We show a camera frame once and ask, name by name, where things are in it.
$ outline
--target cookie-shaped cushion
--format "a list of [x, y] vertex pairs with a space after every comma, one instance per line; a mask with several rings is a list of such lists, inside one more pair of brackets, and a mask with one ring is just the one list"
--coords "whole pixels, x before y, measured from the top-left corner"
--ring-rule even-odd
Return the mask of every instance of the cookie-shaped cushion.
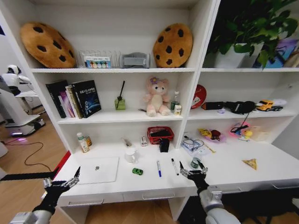
[[157, 67], [180, 67], [189, 58], [192, 45], [192, 32], [185, 24], [168, 26], [160, 33], [153, 48]]
[[76, 65], [71, 44], [53, 27], [29, 22], [21, 28], [26, 50], [47, 68], [73, 68]]

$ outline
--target robotic hand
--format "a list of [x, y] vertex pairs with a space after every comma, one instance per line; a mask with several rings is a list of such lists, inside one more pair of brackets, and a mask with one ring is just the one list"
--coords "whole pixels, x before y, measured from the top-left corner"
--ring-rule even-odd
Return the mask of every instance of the robotic hand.
[[199, 166], [201, 170], [188, 171], [184, 169], [180, 162], [180, 173], [189, 180], [194, 181], [201, 205], [207, 214], [206, 224], [241, 224], [234, 215], [224, 209], [221, 201], [222, 192], [213, 190], [206, 183], [207, 168], [201, 162]]
[[68, 181], [51, 181], [50, 178], [43, 180], [47, 195], [40, 205], [32, 212], [21, 212], [16, 214], [9, 224], [49, 224], [55, 207], [62, 193], [68, 191], [79, 182], [80, 167], [73, 178]]

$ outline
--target white mug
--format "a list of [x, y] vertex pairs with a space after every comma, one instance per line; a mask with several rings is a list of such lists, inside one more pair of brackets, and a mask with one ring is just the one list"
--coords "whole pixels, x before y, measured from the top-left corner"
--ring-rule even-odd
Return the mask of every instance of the white mug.
[[133, 147], [126, 149], [125, 159], [129, 163], [137, 162], [137, 150]]

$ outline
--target green toy car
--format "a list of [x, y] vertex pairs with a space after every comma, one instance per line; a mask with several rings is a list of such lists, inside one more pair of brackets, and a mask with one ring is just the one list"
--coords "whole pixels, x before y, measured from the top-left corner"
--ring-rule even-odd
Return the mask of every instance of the green toy car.
[[143, 170], [142, 169], [133, 168], [132, 173], [133, 174], [137, 174], [137, 175], [142, 175], [143, 174]]

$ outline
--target red basket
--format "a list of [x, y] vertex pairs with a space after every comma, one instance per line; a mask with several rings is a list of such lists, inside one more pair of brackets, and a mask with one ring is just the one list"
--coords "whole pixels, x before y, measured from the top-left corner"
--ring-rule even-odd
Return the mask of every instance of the red basket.
[[[170, 133], [169, 136], [161, 136], [161, 137], [151, 137], [151, 133], [156, 133], [162, 130], [166, 130]], [[172, 132], [172, 129], [170, 127], [149, 127], [148, 128], [148, 138], [151, 144], [153, 145], [158, 145], [160, 143], [160, 139], [168, 139], [169, 141], [171, 141], [174, 137], [174, 133]]]

